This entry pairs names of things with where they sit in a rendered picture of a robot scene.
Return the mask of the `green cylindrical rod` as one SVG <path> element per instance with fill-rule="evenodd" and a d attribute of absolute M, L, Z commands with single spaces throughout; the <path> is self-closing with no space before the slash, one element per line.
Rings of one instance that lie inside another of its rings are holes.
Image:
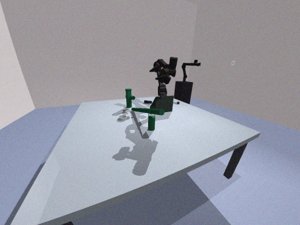
<path fill-rule="evenodd" d="M 132 111 L 142 112 L 142 113 L 150 113 L 156 115 L 164 115 L 163 109 L 149 109 L 149 108 L 131 108 Z"/>

